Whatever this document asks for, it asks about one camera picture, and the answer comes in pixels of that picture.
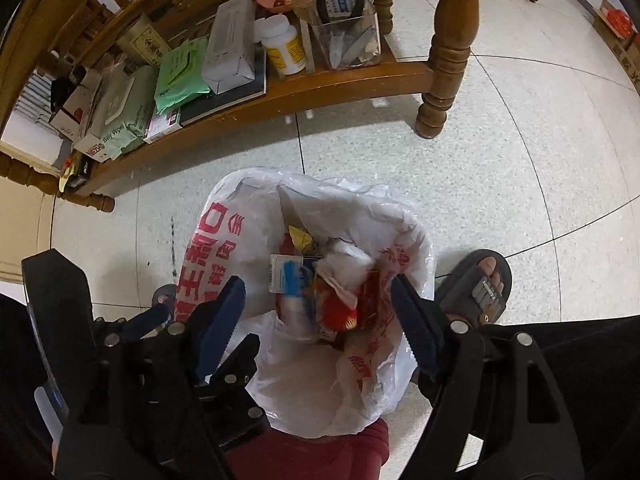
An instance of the wooden shelf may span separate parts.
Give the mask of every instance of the wooden shelf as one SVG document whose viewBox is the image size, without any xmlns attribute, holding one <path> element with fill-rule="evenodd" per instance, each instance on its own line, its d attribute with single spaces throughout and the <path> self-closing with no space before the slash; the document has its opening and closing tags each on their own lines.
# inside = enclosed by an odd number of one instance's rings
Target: wooden shelf
<svg viewBox="0 0 640 480">
<path fill-rule="evenodd" d="M 382 62 L 344 72 L 318 68 L 284 80 L 270 77 L 267 93 L 203 118 L 153 144 L 140 146 L 116 160 L 95 164 L 91 179 L 76 194 L 87 196 L 124 174 L 149 166 L 163 157 L 192 149 L 206 139 L 220 137 L 242 126 L 312 108 L 394 95 L 426 93 L 431 89 L 433 72 L 423 61 L 399 62 L 382 41 Z"/>
</svg>

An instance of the black notebook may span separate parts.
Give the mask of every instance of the black notebook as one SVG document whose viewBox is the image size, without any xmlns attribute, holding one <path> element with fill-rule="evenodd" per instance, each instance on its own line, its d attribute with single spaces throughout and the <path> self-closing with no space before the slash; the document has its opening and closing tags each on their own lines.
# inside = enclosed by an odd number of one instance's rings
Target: black notebook
<svg viewBox="0 0 640 480">
<path fill-rule="evenodd" d="M 255 46 L 255 79 L 222 94 L 208 93 L 188 102 L 180 108 L 180 125 L 213 115 L 220 110 L 255 99 L 267 93 L 266 52 L 261 44 Z"/>
</svg>

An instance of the white door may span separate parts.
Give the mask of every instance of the white door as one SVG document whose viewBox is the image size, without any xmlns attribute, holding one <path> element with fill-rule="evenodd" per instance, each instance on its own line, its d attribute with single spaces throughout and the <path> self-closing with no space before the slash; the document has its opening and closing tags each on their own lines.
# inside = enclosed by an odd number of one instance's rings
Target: white door
<svg viewBox="0 0 640 480">
<path fill-rule="evenodd" d="M 52 196 L 0 177 L 0 280 L 22 282 L 20 262 L 50 248 Z"/>
</svg>

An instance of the white plastic bag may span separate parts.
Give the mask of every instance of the white plastic bag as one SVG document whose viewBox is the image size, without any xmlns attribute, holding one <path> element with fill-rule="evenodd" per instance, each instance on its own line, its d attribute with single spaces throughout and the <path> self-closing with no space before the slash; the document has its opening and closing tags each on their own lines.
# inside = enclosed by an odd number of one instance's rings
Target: white plastic bag
<svg viewBox="0 0 640 480">
<path fill-rule="evenodd" d="M 229 276 L 239 276 L 246 304 L 226 351 L 248 333 L 260 336 L 258 371 L 247 391 L 272 427 L 303 438 L 357 433 L 395 409 L 415 370 L 389 300 L 390 282 L 400 272 L 418 294 L 433 298 L 433 250 L 413 209 L 387 186 L 322 182 L 265 168 L 235 171 L 209 195 L 187 248 L 177 319 L 215 298 Z M 291 215 L 321 246 L 341 238 L 377 260 L 376 327 L 349 332 L 343 352 L 292 341 L 276 330 L 269 258 L 279 252 L 287 231 L 284 218 Z"/>
</svg>

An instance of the wooden table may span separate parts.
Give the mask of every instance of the wooden table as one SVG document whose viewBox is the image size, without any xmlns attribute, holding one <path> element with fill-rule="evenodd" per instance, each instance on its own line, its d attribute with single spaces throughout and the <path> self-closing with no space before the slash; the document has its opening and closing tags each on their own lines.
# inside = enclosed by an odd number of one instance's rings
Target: wooden table
<svg viewBox="0 0 640 480">
<path fill-rule="evenodd" d="M 227 0 L 115 1 L 121 9 L 111 14 L 95 0 L 25 0 L 0 51 L 2 126 L 36 66 L 55 76 L 68 70 L 67 63 L 71 62 L 103 66 L 113 59 L 117 38 L 141 13 L 149 15 L 158 31 L 166 38 L 174 38 L 174 43 L 175 39 L 202 35 L 207 18 Z M 393 0 L 375 0 L 374 4 L 381 32 L 390 33 Z M 415 9 L 415 17 L 415 27 L 419 28 L 419 9 Z M 132 170 L 155 164 L 172 153 L 192 150 L 205 138 L 215 136 L 224 142 L 226 135 L 250 122 L 360 99 L 422 94 L 415 130 L 422 137 L 433 138 L 442 131 L 460 87 L 478 23 L 478 0 L 440 0 L 428 61 L 398 62 L 384 43 L 383 60 L 376 66 L 345 72 L 318 70 L 313 75 L 299 74 L 284 81 L 271 79 L 265 97 L 197 121 L 117 160 L 97 164 L 88 183 L 62 198 L 110 211 L 113 198 L 95 192 Z M 55 177 L 37 173 L 1 154 L 0 176 L 37 186 L 47 194 L 57 193 Z"/>
</svg>

